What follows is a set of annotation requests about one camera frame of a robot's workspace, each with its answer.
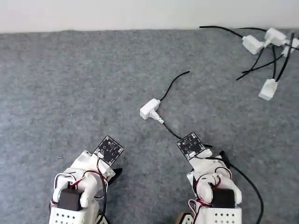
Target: white connector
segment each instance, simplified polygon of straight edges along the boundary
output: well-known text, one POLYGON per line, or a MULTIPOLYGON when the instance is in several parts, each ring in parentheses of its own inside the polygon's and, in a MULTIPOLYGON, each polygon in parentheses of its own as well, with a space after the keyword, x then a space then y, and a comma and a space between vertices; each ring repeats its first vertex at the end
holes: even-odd
POLYGON ((146 105, 144 105, 141 109, 140 109, 140 116, 143 119, 147 119, 150 116, 150 112, 155 111, 156 109, 158 109, 160 105, 160 100, 158 99, 151 99, 149 102, 147 102, 146 105))
POLYGON ((277 29, 270 28, 266 32, 264 46, 266 47, 272 43, 273 45, 280 47, 285 44, 285 40, 286 35, 278 31, 277 29))
MULTIPOLYGON (((299 40, 297 38, 293 39, 293 43, 292 43, 292 49, 291 49, 291 53, 293 53, 293 51, 295 50, 294 48, 297 48, 299 46, 299 40)), ((284 55, 284 57, 287 56, 289 51, 289 46, 285 46, 285 49, 282 51, 282 54, 284 55)))
POLYGON ((258 96, 268 101, 271 100, 277 89, 277 85, 278 82, 276 82, 275 79, 267 79, 266 82, 263 84, 263 87, 258 96))
POLYGON ((147 118, 153 118, 154 120, 157 120, 161 124, 163 124, 164 121, 162 120, 162 118, 160 118, 159 114, 156 112, 156 109, 158 109, 159 105, 160 105, 160 100, 151 99, 149 102, 147 102, 146 105, 144 105, 140 109, 140 116, 145 120, 147 118))
POLYGON ((252 35, 244 36, 242 40, 243 46, 253 55, 256 55, 263 48, 264 42, 258 41, 252 35))

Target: gray carpet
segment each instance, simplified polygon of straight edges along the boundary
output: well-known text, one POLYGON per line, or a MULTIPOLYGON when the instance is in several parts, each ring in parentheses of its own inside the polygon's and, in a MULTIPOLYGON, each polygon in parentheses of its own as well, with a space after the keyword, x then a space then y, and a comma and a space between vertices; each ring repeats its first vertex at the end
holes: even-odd
MULTIPOLYGON (((297 223, 299 52, 270 102, 257 95, 272 66, 235 81, 256 57, 214 29, 0 35, 0 223, 48 223, 55 174, 106 134, 126 150, 114 165, 123 174, 108 189, 111 223, 174 223, 193 198, 191 166, 177 139, 139 109, 186 70, 161 117, 179 135, 194 131, 214 152, 227 151, 261 191, 262 223, 297 223)), ((260 64, 270 60, 271 49, 260 64)), ((258 198, 233 174, 243 223, 255 223, 258 198)))

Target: white 3d-printed part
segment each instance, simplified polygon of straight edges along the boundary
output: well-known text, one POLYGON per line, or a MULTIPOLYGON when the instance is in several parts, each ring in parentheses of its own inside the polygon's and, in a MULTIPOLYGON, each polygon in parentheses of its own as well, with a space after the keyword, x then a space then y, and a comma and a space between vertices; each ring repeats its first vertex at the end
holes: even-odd
POLYGON ((242 209, 202 207, 194 224, 242 224, 242 209))

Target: black circuit board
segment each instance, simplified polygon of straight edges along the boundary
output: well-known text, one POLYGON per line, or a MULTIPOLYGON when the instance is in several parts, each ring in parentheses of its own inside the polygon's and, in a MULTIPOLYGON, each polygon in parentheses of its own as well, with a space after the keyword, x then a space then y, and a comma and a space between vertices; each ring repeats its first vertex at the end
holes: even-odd
POLYGON ((177 142, 177 146, 187 160, 204 151, 206 148, 197 135, 192 132, 177 142))
POLYGON ((120 144, 107 135, 93 153, 111 166, 123 150, 124 148, 120 144))

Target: black wire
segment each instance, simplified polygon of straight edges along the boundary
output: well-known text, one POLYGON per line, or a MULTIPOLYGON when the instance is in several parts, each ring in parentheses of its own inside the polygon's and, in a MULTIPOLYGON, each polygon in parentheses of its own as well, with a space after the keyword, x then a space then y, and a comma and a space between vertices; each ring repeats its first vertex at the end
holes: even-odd
POLYGON ((273 68, 272 78, 275 79, 277 63, 276 63, 276 52, 275 52, 275 46, 274 45, 272 46, 272 52, 273 52, 273 58, 274 58, 274 60, 273 60, 274 61, 274 68, 273 68))
POLYGON ((164 98, 165 98, 166 95, 168 94, 168 92, 169 92, 169 90, 170 90, 172 84, 174 83, 174 81, 176 81, 178 78, 180 78, 181 76, 183 76, 183 75, 185 75, 185 74, 188 74, 188 73, 190 73, 190 71, 186 71, 186 72, 184 72, 184 73, 178 75, 177 77, 175 77, 175 78, 173 79, 173 81, 170 83, 170 85, 169 85, 169 87, 168 87, 166 93, 165 93, 164 96, 160 99, 160 101, 164 100, 164 98))
POLYGON ((253 70, 253 68, 255 67, 256 63, 257 63, 258 60, 260 59, 260 57, 261 57, 261 55, 262 55, 264 49, 265 49, 265 48, 262 48, 262 49, 261 49, 261 51, 260 51, 260 53, 259 53, 259 55, 258 55, 258 57, 257 57, 257 59, 256 59, 256 62, 254 62, 253 66, 252 66, 246 73, 244 73, 243 75, 241 75, 240 77, 238 77, 238 78, 236 79, 236 81, 240 80, 241 78, 243 78, 244 76, 246 76, 247 74, 249 74, 249 73, 253 70))
POLYGON ((253 30, 260 30, 260 31, 263 31, 263 32, 267 32, 266 29, 256 28, 256 27, 243 27, 243 28, 239 28, 239 29, 253 29, 253 30))
MULTIPOLYGON (((292 46, 292 44, 293 44, 294 36, 295 36, 295 33, 292 33, 291 34, 290 46, 292 46)), ((286 65, 289 62, 290 55, 291 55, 291 48, 289 48, 289 50, 288 50, 288 54, 286 55, 286 58, 285 58, 285 63, 284 63, 284 65, 282 66, 282 68, 280 70, 280 73, 279 73, 279 75, 278 75, 278 77, 276 79, 276 82, 278 82, 280 80, 280 78, 281 78, 281 76, 282 76, 282 74, 283 74, 283 72, 284 72, 284 70, 286 68, 286 65)))
POLYGON ((164 127, 166 127, 166 129, 174 136, 174 137, 176 137, 176 138, 178 138, 178 139, 182 139, 181 137, 179 137, 178 135, 176 135, 171 129, 170 129, 170 127, 168 127, 168 125, 164 122, 163 123, 163 125, 164 125, 164 127))
MULTIPOLYGON (((207 159, 207 160, 220 160, 222 162, 225 162, 227 163, 227 161, 224 161, 223 159, 220 159, 220 158, 217 158, 217 157, 206 157, 206 158, 203 158, 203 159, 207 159)), ((261 223, 261 220, 262 220, 262 217, 263 217, 263 198, 260 194, 260 192, 258 191, 257 187, 254 185, 254 183, 241 171, 239 170, 236 166, 234 166, 233 164, 231 164, 229 162, 230 166, 235 170, 237 171, 239 174, 241 174, 241 176, 243 176, 247 181, 248 183, 252 186, 252 188, 254 189, 254 191, 256 192, 257 194, 257 197, 258 199, 260 200, 260 204, 261 204, 261 211, 260 211, 260 214, 258 216, 258 219, 256 221, 256 224, 260 224, 261 223)))
POLYGON ((218 28, 218 29, 223 29, 223 30, 226 30, 226 31, 228 31, 228 32, 230 32, 230 33, 232 33, 232 34, 240 37, 240 38, 243 38, 243 36, 241 34, 235 32, 235 31, 233 31, 231 29, 225 28, 225 27, 219 27, 219 26, 200 26, 199 28, 218 28))
MULTIPOLYGON (((168 125, 164 122, 163 123, 163 125, 164 125, 164 127, 166 127, 166 129, 174 136, 174 137, 176 137, 176 138, 178 138, 178 139, 182 139, 181 137, 179 137, 177 134, 175 134, 172 130, 171 130, 171 128, 170 127, 168 127, 168 125)), ((211 145, 207 145, 207 144, 204 144, 204 146, 205 147, 207 147, 207 148, 213 148, 213 146, 211 146, 211 145)))
POLYGON ((270 65, 270 64, 272 64, 272 63, 274 63, 275 61, 278 61, 280 58, 282 58, 284 55, 280 55, 278 58, 276 58, 276 60, 273 60, 273 61, 271 61, 271 62, 269 62, 269 63, 266 63, 266 64, 264 64, 264 65, 262 65, 262 66, 260 66, 260 67, 257 67, 257 68, 255 68, 255 69, 252 69, 251 70, 251 72, 252 71, 255 71, 255 70, 258 70, 258 69, 261 69, 261 68, 264 68, 264 67, 266 67, 266 66, 268 66, 268 65, 270 65))
MULTIPOLYGON (((290 44, 287 44, 287 43, 286 43, 286 45, 290 46, 290 44)), ((296 47, 292 47, 292 48, 295 49, 295 50, 299 50, 299 48, 296 48, 296 47)))
POLYGON ((99 161, 100 158, 98 157, 98 161, 97 161, 97 169, 100 175, 100 178, 102 180, 102 185, 103 185, 103 192, 104 192, 104 204, 103 204, 103 212, 101 214, 101 218, 98 220, 97 224, 100 224, 101 221, 103 220, 104 216, 105 216, 105 212, 106 212, 106 205, 107 205, 107 194, 106 194, 106 189, 105 189, 105 181, 104 181, 104 177, 103 174, 101 173, 100 169, 99 169, 99 161))
MULTIPOLYGON (((263 32, 267 32, 266 29, 262 29, 262 28, 256 28, 256 27, 243 27, 243 28, 240 28, 240 29, 253 29, 253 30, 259 30, 259 31, 263 31, 263 32)), ((276 59, 276 52, 275 52, 275 46, 272 45, 272 52, 273 52, 273 58, 274 58, 274 67, 273 67, 273 76, 272 78, 275 79, 275 76, 276 76, 276 67, 277 67, 277 59, 276 59)))

